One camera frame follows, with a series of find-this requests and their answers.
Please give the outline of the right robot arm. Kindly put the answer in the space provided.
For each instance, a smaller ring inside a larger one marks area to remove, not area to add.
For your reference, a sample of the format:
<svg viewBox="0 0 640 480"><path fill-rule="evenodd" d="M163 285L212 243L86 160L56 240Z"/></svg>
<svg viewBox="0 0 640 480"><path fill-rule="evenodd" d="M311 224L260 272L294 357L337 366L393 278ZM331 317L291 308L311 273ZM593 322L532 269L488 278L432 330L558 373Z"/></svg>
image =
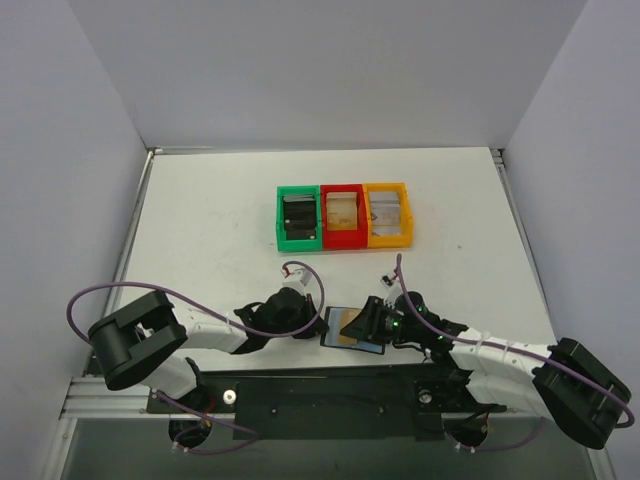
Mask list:
<svg viewBox="0 0 640 480"><path fill-rule="evenodd" d="M579 342L554 345L511 342L445 319L410 291L393 303L367 299L341 327L342 336L380 346L419 346L431 361L458 373L447 383L449 402L528 411L555 422L570 439L595 450L626 428L631 392Z"/></svg>

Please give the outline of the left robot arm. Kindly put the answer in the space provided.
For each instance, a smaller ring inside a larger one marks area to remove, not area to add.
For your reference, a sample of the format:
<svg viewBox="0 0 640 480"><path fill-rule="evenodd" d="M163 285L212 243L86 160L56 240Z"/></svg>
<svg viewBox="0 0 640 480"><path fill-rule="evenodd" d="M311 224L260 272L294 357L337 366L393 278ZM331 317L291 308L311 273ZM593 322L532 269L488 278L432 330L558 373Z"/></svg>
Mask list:
<svg viewBox="0 0 640 480"><path fill-rule="evenodd" d="M203 405L206 388L195 361L177 356L177 350L245 355L274 338L312 339L329 331L312 296L288 287L234 315L237 326L227 317L209 321L204 311L177 309L165 293L154 290L96 322L88 338L108 389L143 384L192 412Z"/></svg>

